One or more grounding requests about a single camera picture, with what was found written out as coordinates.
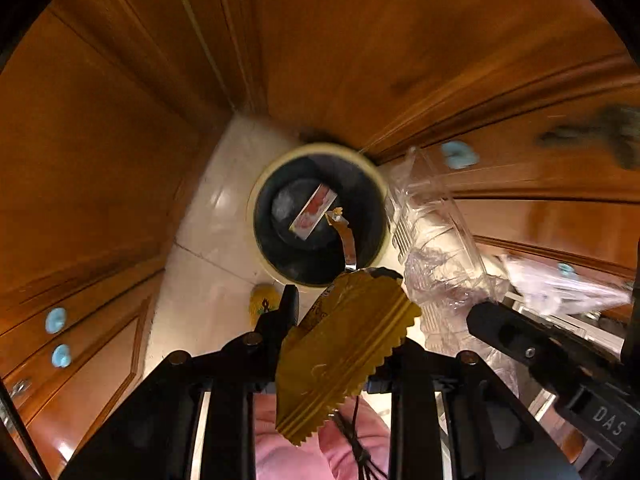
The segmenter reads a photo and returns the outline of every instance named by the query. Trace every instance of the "wooden drawer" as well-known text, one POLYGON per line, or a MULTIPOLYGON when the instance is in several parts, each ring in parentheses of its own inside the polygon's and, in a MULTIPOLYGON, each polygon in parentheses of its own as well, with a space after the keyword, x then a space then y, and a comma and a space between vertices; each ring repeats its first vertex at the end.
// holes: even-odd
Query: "wooden drawer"
POLYGON ((132 320, 82 366, 27 425, 49 473, 57 478, 105 405, 133 377, 138 320, 132 320))
POLYGON ((4 378, 9 391, 18 384, 27 386, 14 397, 25 423, 102 345, 145 311, 161 280, 162 274, 156 274, 117 297, 52 339, 4 378), (52 354, 60 345, 67 345, 70 351, 71 364, 67 367, 55 367, 52 364, 52 354))
POLYGON ((633 279, 640 205, 457 200, 476 241, 633 279))
POLYGON ((66 322, 62 330, 66 331, 109 300, 158 272, 163 265, 164 257, 159 256, 129 267, 65 298, 0 335, 0 377, 5 377, 35 351, 60 335, 60 331, 50 334, 45 329, 47 316, 54 308, 65 309, 66 322))
POLYGON ((604 92, 501 120, 450 140, 468 144, 476 164, 452 170, 441 143, 425 148, 456 197, 521 196, 640 202, 640 171, 624 170, 607 143, 542 147, 538 137, 561 124, 583 124, 603 106, 640 106, 640 86, 604 92))

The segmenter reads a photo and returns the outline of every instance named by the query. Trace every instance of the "floor tile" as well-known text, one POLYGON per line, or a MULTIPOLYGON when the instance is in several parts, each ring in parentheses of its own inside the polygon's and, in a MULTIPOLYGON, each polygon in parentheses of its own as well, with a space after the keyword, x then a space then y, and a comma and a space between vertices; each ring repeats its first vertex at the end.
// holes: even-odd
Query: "floor tile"
POLYGON ((174 246, 166 264, 145 358, 145 375, 173 350, 220 350, 252 329, 253 285, 174 246))
POLYGON ((246 202, 264 168, 297 145, 264 123, 236 116, 180 225, 178 245, 252 283, 271 281, 250 249, 246 202))

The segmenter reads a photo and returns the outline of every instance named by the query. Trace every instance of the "plastic bag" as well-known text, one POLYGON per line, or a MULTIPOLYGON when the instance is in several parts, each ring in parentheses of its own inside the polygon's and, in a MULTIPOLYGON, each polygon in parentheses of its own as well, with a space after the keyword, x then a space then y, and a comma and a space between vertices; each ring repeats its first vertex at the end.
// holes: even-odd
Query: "plastic bag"
POLYGON ((567 264, 551 267, 515 256, 503 261, 525 306, 545 316, 607 310, 631 302, 628 290, 587 280, 567 264))
POLYGON ((466 327, 469 310, 487 299, 501 300, 508 280, 486 273, 462 214, 423 152, 411 148, 388 181, 392 243, 404 264, 407 294, 422 311, 425 348, 449 356, 475 351, 517 395, 513 361, 466 327))

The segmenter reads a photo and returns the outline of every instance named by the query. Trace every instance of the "wooden panel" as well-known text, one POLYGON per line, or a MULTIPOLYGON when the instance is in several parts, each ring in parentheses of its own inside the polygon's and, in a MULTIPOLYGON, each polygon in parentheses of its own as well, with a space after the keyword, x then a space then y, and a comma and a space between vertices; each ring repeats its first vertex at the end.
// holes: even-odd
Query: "wooden panel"
POLYGON ((508 116, 638 73, 589 0, 254 0, 252 9, 269 113, 373 156, 497 96, 514 92, 501 101, 508 116))
POLYGON ((14 320, 3 324, 3 330, 100 279, 155 256, 160 252, 159 249, 157 242, 151 242, 139 248, 116 250, 93 258, 90 262, 81 262, 48 274, 25 287, 0 294, 0 319, 14 320))
POLYGON ((139 14, 129 0, 54 0, 50 10, 120 70, 140 79, 151 92, 202 131, 220 126, 229 118, 225 95, 217 85, 216 75, 206 59, 202 69, 213 85, 203 87, 202 75, 197 79, 185 67, 191 58, 202 59, 204 53, 194 30, 189 30, 187 15, 180 0, 164 0, 164 7, 149 7, 154 14, 172 9, 167 14, 162 32, 177 26, 186 38, 182 48, 173 48, 166 37, 153 27, 156 16, 139 14))
POLYGON ((27 429, 57 478, 103 407, 132 378, 137 320, 131 321, 38 412, 27 429))
POLYGON ((196 130, 48 11, 0 76, 0 113, 0 296, 158 253, 196 130))
MULTIPOLYGON (((212 114, 228 103, 214 69, 214 60, 207 58, 182 0, 126 0, 146 33, 153 39, 166 62, 184 76, 200 103, 212 114)), ((222 117, 226 123, 228 114, 222 117)))
POLYGON ((612 89, 623 89, 639 82, 640 70, 630 62, 626 53, 605 56, 525 82, 503 94, 489 96, 487 100, 458 110, 415 134, 403 138, 390 136, 371 151, 379 163, 388 162, 403 155, 411 146, 433 144, 519 114, 585 96, 596 96, 612 89))
POLYGON ((84 445, 85 441, 87 441, 95 431, 100 428, 103 422, 111 416, 120 405, 124 402, 124 400, 129 397, 130 393, 136 389, 136 387, 140 384, 142 379, 144 378, 145 371, 145 358, 146 358, 146 348, 148 346, 149 336, 151 335, 151 327, 154 320, 154 315, 156 313, 156 306, 158 304, 158 295, 160 293, 160 289, 156 290, 156 293, 151 297, 149 301, 149 305, 146 308, 146 311, 140 314, 138 318, 138 331, 136 332, 136 352, 133 357, 131 370, 134 374, 131 382, 126 384, 122 390, 118 391, 113 399, 107 403, 104 407, 100 415, 95 420, 94 424, 92 424, 88 433, 84 436, 83 441, 81 442, 81 446, 84 445))
POLYGON ((617 321, 621 321, 622 323, 629 323, 631 321, 631 314, 633 310, 633 305, 626 304, 610 308, 609 310, 604 310, 602 312, 602 315, 605 317, 610 317, 617 321))
POLYGON ((158 274, 111 301, 73 328, 61 333, 3 378, 8 389, 20 381, 30 382, 31 386, 14 398, 14 404, 25 422, 33 418, 47 399, 75 374, 97 349, 131 319, 146 310, 159 288, 161 279, 162 275, 158 274), (66 368, 55 368, 51 363, 51 355, 61 344, 69 346, 72 363, 66 368))
POLYGON ((476 240, 628 277, 640 206, 556 200, 458 200, 476 240))
MULTIPOLYGON (((113 276, 105 278, 77 294, 65 298, 51 308, 32 316, 20 325, 0 336, 0 376, 4 377, 17 365, 33 354, 41 346, 57 337, 59 334, 49 334, 45 330, 46 318, 53 308, 62 307, 66 311, 64 330, 68 330, 75 323, 91 314, 98 307, 125 292, 136 283, 158 272, 164 266, 164 258, 158 257, 142 262, 113 276)), ((20 320, 5 318, 2 322, 11 326, 20 320)))
POLYGON ((238 109, 266 112, 254 0, 189 0, 238 109))
POLYGON ((624 170, 604 139, 544 148, 538 137, 560 124, 583 124, 607 105, 640 106, 640 86, 534 110, 455 137, 479 162, 450 170, 440 145, 425 148, 456 197, 545 196, 640 202, 640 172, 624 170))

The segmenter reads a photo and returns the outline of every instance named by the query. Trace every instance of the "pink clothing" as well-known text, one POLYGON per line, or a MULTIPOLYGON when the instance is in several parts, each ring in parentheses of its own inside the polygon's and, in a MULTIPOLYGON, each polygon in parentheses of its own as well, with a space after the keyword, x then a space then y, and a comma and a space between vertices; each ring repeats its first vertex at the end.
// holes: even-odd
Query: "pink clothing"
MULTIPOLYGON (((351 421, 355 400, 346 399, 340 412, 351 421)), ((351 446, 333 421, 296 447, 275 429, 276 397, 254 395, 255 464, 257 480, 357 480, 351 446)), ((360 398, 356 432, 371 461, 385 473, 389 462, 389 429, 360 398)))

